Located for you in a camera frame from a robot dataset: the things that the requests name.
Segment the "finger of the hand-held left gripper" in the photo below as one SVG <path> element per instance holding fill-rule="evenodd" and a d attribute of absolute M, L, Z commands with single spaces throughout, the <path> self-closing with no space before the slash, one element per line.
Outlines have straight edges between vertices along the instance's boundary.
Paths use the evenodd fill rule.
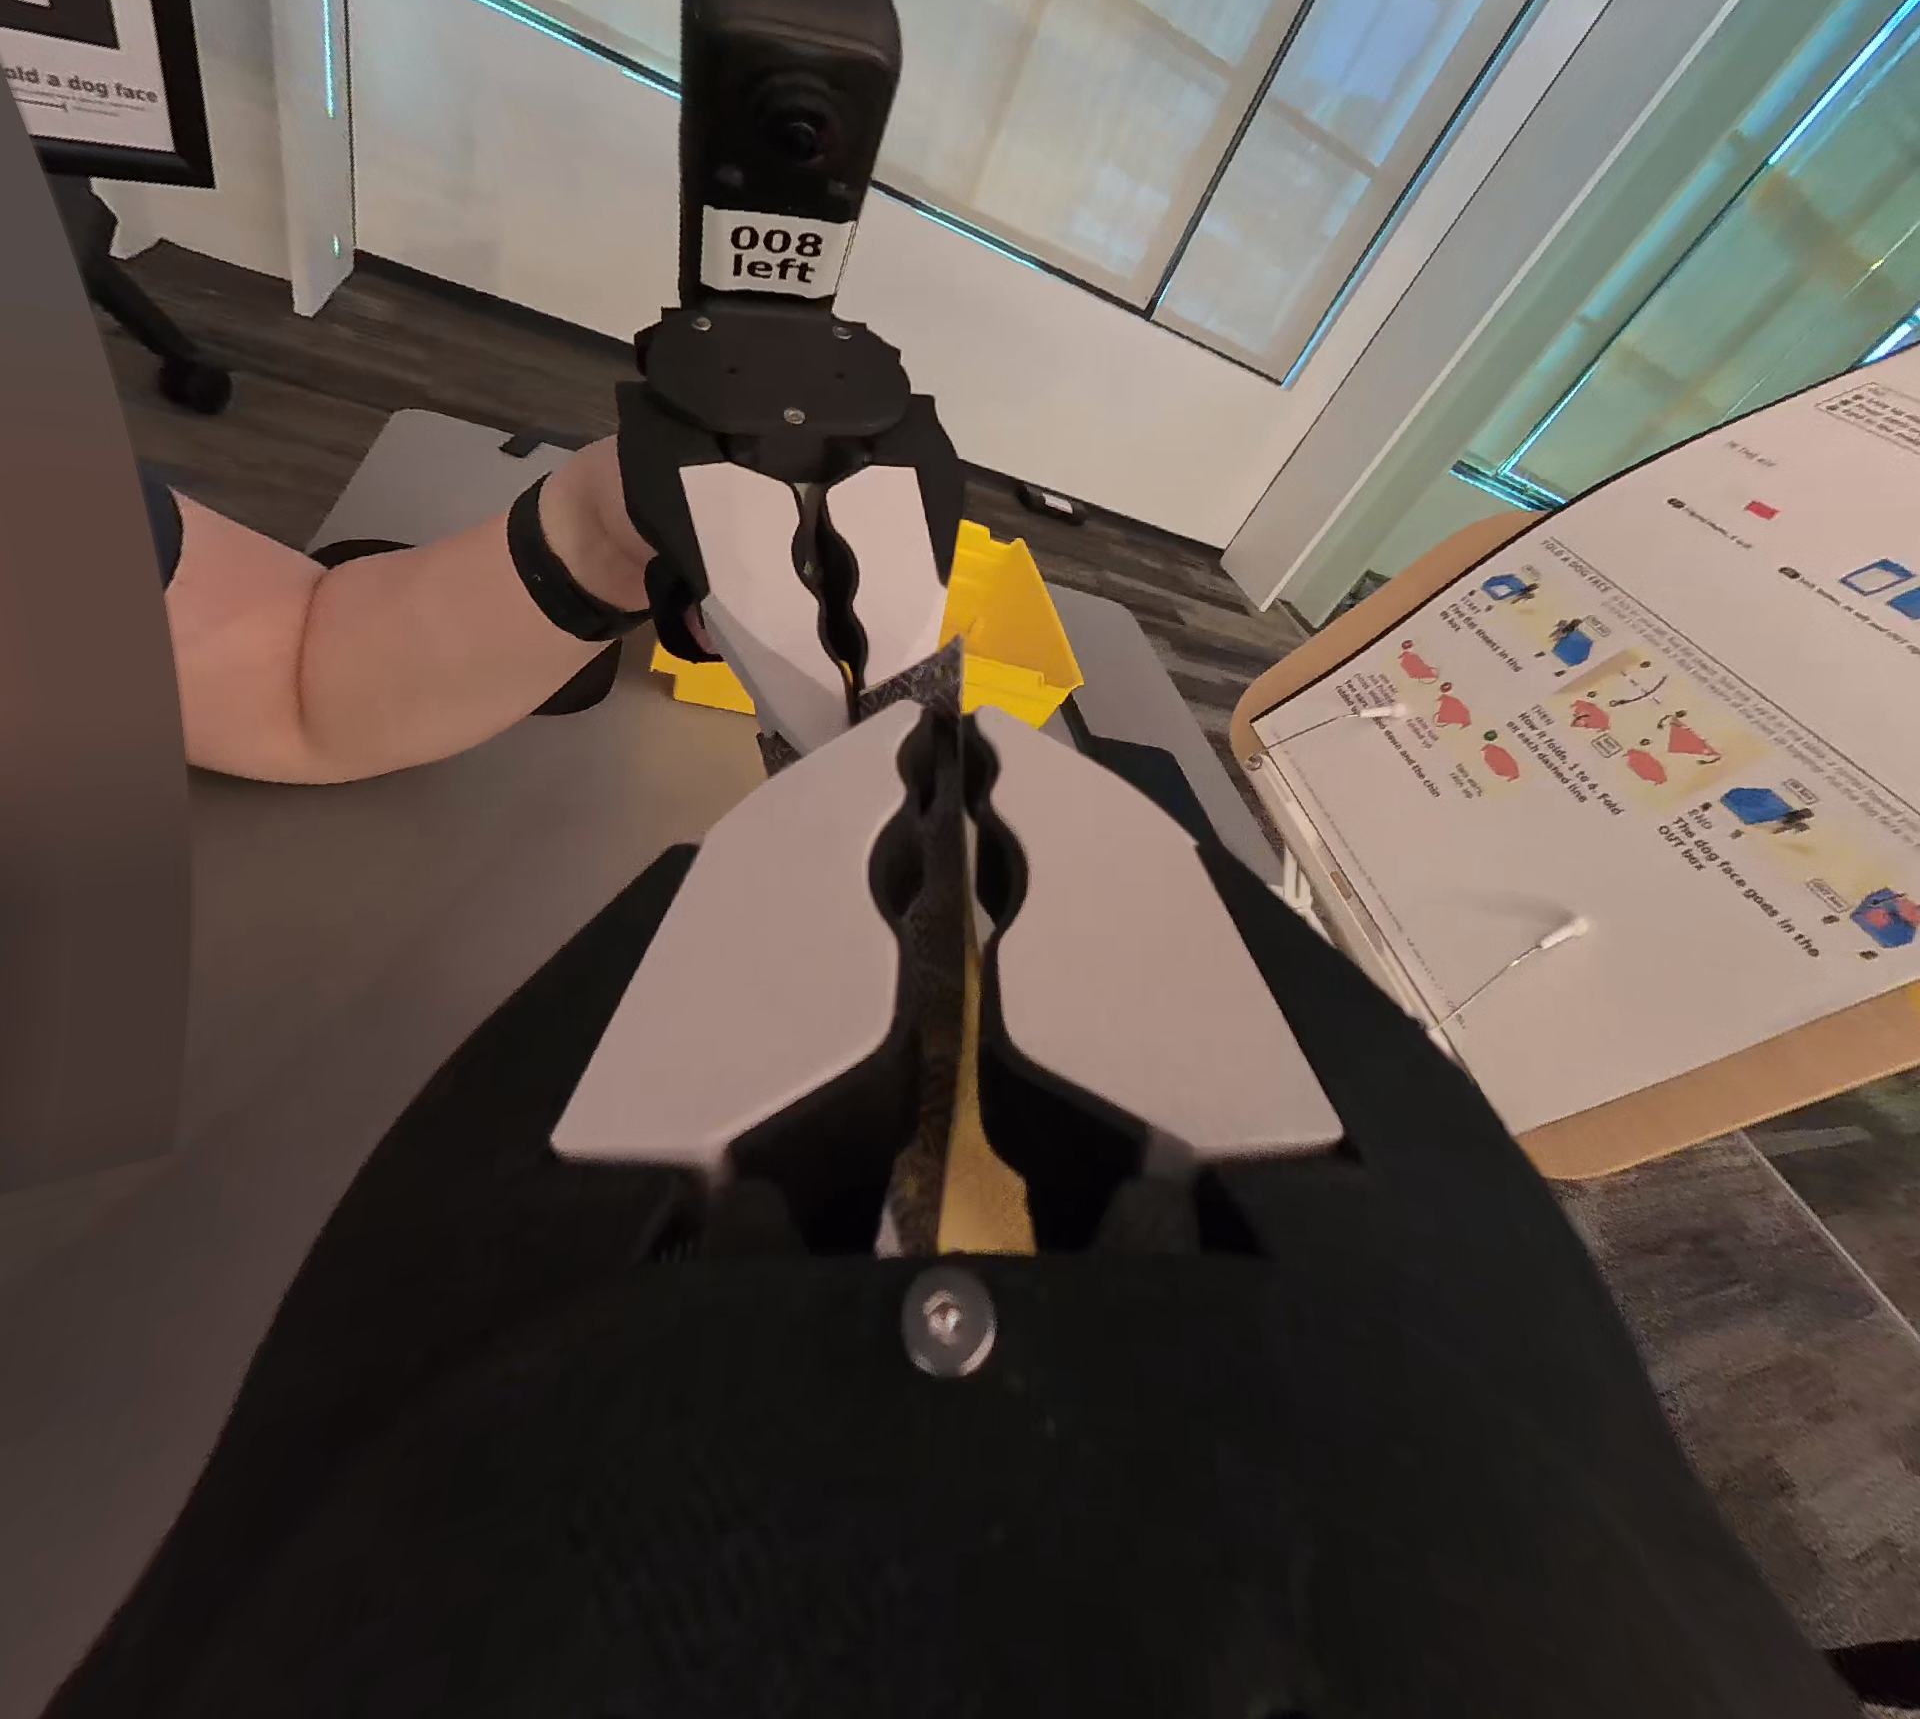
<path fill-rule="evenodd" d="M 761 730 L 798 755 L 857 718 L 856 564 L 828 514 L 830 482 L 823 466 L 795 482 L 742 464 L 680 468 L 701 624 Z"/>
<path fill-rule="evenodd" d="M 823 528 L 850 580 L 833 632 L 856 688 L 878 688 L 933 658 L 946 644 L 947 580 L 913 468 L 865 466 L 828 486 Z"/>

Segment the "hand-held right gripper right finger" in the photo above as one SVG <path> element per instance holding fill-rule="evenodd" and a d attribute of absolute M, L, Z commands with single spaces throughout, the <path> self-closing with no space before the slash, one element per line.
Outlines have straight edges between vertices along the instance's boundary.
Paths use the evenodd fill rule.
<path fill-rule="evenodd" d="M 997 708 L 963 724 L 981 1133 L 1040 1251 L 1135 1179 L 1320 1155 L 1341 1125 L 1235 923 L 1238 867 L 1135 785 Z"/>

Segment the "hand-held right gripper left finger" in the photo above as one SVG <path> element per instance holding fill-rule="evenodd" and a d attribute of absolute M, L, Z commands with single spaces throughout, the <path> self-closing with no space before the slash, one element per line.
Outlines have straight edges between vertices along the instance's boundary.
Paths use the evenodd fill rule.
<path fill-rule="evenodd" d="M 947 873 L 947 712 L 888 706 L 718 819 L 550 1133 L 569 1161 L 774 1189 L 810 1251 L 875 1251 L 927 1029 L 913 909 Z"/>

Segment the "yellow plastic bin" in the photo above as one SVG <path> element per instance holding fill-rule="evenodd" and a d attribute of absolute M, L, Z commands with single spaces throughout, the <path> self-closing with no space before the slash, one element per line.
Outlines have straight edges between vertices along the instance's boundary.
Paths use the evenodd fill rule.
<path fill-rule="evenodd" d="M 826 538 L 832 602 L 847 598 L 850 576 L 843 554 Z M 1047 594 L 1028 546 L 1019 540 L 997 542 L 976 524 L 960 522 L 951 564 L 946 576 L 943 646 L 962 646 L 958 706 L 972 712 L 995 706 L 1028 726 L 1044 726 L 1057 706 L 1083 684 L 1065 628 Z M 898 682 L 862 688 L 843 702 L 843 724 L 856 724 L 875 712 L 880 696 Z"/>

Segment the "black elbow rest pad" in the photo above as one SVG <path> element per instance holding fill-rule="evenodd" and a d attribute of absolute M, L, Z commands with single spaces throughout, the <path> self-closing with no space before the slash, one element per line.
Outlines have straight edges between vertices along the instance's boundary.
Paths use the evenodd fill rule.
<path fill-rule="evenodd" d="M 324 546 L 310 548 L 308 558 L 325 572 L 348 566 L 349 562 L 397 554 L 411 550 L 405 542 L 388 538 L 340 538 Z M 592 658 L 569 676 L 563 686 L 546 698 L 529 718 L 571 718 L 586 714 L 609 698 L 614 680 L 622 662 L 624 640 L 605 642 Z"/>

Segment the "person's left forearm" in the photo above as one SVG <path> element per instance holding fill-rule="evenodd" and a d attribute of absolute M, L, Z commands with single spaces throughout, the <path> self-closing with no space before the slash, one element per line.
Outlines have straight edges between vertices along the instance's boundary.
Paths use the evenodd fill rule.
<path fill-rule="evenodd" d="M 472 749 L 603 648 L 534 600 L 503 516 L 324 568 L 175 492 L 153 494 L 186 761 L 330 785 Z"/>

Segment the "person's left hand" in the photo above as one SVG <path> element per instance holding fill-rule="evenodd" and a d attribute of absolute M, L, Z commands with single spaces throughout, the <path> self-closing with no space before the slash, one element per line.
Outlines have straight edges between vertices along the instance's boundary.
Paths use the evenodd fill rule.
<path fill-rule="evenodd" d="M 540 486 L 540 534 L 581 592 L 594 616 L 609 624 L 607 640 L 644 624 L 668 628 L 675 656 L 718 660 L 692 570 L 677 554 L 660 556 L 636 530 L 622 478 L 616 436 L 574 452 Z"/>

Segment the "black wristband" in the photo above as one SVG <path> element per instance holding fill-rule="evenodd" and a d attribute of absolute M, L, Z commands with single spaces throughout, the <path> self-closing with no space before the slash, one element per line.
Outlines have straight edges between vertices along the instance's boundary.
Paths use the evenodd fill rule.
<path fill-rule="evenodd" d="M 605 644 L 652 620 L 650 610 L 624 612 L 589 594 L 554 552 L 542 522 L 548 478 L 523 488 L 506 512 L 510 564 L 550 626 L 584 644 Z"/>

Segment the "black desk frame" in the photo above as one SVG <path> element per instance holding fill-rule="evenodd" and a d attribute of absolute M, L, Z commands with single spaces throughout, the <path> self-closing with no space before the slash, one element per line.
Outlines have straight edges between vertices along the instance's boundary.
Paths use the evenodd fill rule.
<path fill-rule="evenodd" d="M 182 328 L 113 258 L 118 220 L 107 202 L 81 178 L 62 178 L 60 218 L 90 304 L 156 360 L 156 388 L 175 408 L 219 416 L 231 400 L 225 368 L 203 356 Z"/>

